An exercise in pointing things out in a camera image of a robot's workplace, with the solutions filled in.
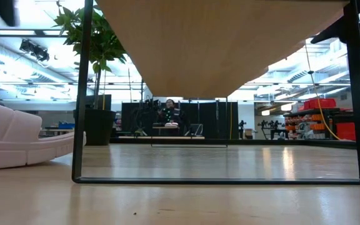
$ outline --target desk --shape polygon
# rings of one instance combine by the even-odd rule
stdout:
[[[162,129],[179,129],[178,126],[163,126],[163,127],[152,127],[153,129],[158,129],[158,134],[157,135],[161,135],[161,130]]]
[[[205,137],[189,137],[189,136],[173,136],[173,137],[162,137],[162,136],[119,136],[121,139],[205,139]]]
[[[47,134],[48,132],[53,132],[54,136],[58,136],[58,135],[74,132],[74,129],[42,129],[42,130],[40,130],[40,134],[41,133]]]
[[[270,130],[270,140],[274,139],[275,133],[278,133],[280,136],[281,132],[284,132],[286,134],[286,139],[288,139],[288,132],[285,129],[273,129],[273,130]]]

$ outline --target black planter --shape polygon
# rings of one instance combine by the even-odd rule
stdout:
[[[84,130],[87,146],[107,146],[111,138],[116,112],[101,109],[86,109]]]

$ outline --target black metal frame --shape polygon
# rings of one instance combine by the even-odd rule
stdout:
[[[83,156],[83,132],[84,112],[87,89],[87,73],[89,59],[89,43],[91,35],[91,16],[93,0],[85,0],[84,24],[82,34],[82,49],[79,70],[79,87],[76,103],[76,127],[74,133],[74,149],[72,164],[72,180],[75,183],[94,184],[360,184],[360,32],[358,16],[358,0],[350,0],[344,8],[344,17],[347,24],[347,50],[351,78],[352,105],[354,110],[354,122],[356,133],[357,160],[359,165],[359,178],[357,179],[126,179],[113,177],[82,177]],[[289,144],[286,141],[271,141],[273,144]],[[315,142],[304,142],[307,145],[315,145]]]

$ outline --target potted plant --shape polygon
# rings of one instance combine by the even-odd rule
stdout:
[[[54,20],[57,24],[55,26],[62,27],[61,34],[67,31],[64,44],[73,45],[73,51],[80,54],[84,8],[73,12],[62,7],[59,2],[57,5],[59,15]],[[104,108],[98,109],[99,83],[103,71],[105,76],[106,71],[112,72],[106,62],[118,59],[125,63],[124,54],[126,51],[106,21],[105,16],[102,13],[97,13],[96,10],[99,11],[99,8],[94,6],[89,53],[89,61],[92,64],[92,70],[96,74],[96,86],[93,108],[86,109],[84,128],[87,133],[87,145],[108,145],[116,112],[107,111]]]

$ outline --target green leaves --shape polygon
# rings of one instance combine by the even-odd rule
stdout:
[[[74,13],[72,11],[70,11],[68,8],[62,7],[63,8],[63,12],[65,13],[65,15],[69,18],[73,18],[74,17]]]
[[[65,20],[62,16],[57,16],[56,19],[54,19],[54,22],[58,25],[58,26],[63,26],[63,24],[65,23]]]
[[[101,15],[100,8],[94,6],[92,10],[92,26],[89,61],[92,63],[92,70],[98,73],[99,70],[112,72],[107,65],[107,61],[119,59],[122,63],[126,62],[123,48],[118,37],[111,29],[106,18]],[[66,45],[73,45],[76,54],[81,53],[81,43],[83,38],[83,19],[84,8],[70,11],[68,8],[59,7],[59,15],[54,20],[56,26],[61,26],[61,34],[67,31]]]
[[[92,65],[92,70],[94,71],[94,73],[98,73],[100,68],[101,66],[98,64],[98,62]]]

